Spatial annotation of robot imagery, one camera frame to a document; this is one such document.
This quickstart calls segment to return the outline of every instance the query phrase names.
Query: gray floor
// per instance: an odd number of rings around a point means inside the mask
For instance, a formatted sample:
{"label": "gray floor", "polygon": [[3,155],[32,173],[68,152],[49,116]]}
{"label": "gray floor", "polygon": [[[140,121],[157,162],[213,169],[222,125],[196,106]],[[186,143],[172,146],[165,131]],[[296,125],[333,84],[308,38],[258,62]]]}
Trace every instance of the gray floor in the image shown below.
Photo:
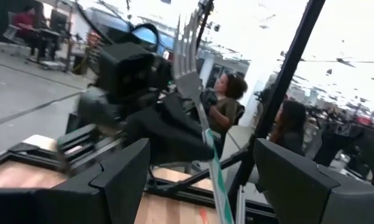
{"label": "gray floor", "polygon": [[25,64],[0,46],[0,152],[33,134],[57,138],[88,79]]}

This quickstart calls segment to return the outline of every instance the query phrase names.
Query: wooden board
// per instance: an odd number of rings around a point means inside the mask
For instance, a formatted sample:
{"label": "wooden board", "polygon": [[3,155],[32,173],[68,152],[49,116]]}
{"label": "wooden board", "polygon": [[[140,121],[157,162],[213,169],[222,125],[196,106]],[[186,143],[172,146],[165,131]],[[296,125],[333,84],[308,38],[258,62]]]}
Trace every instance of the wooden board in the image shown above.
{"label": "wooden board", "polygon": [[[34,135],[24,141],[46,150],[55,150],[55,140]],[[165,168],[153,171],[158,178],[180,181],[190,177],[174,170]],[[50,188],[66,181],[58,172],[42,169],[18,162],[8,161],[0,166],[0,188],[3,187],[43,187]],[[210,180],[201,180],[194,184],[206,190],[212,190]],[[179,202],[155,195],[144,194],[135,224],[217,224],[217,213],[212,208],[201,207],[191,203]]]}

